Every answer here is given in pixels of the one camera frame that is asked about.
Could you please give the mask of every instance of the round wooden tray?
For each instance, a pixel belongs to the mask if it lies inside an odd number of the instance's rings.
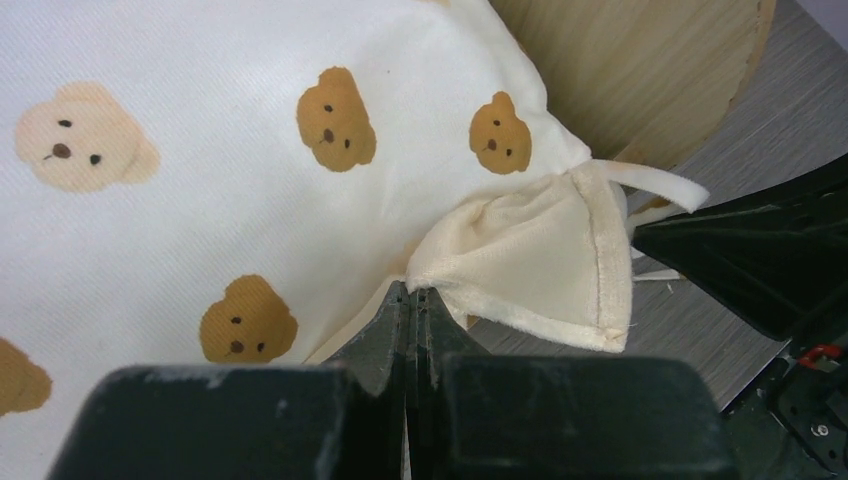
[[[548,107],[596,158],[669,169],[717,128],[762,55],[775,0],[490,0]]]

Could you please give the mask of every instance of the bear print fabric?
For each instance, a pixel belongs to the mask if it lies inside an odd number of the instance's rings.
[[[470,196],[591,159],[486,0],[0,21],[0,478],[43,478],[114,369],[305,361]]]

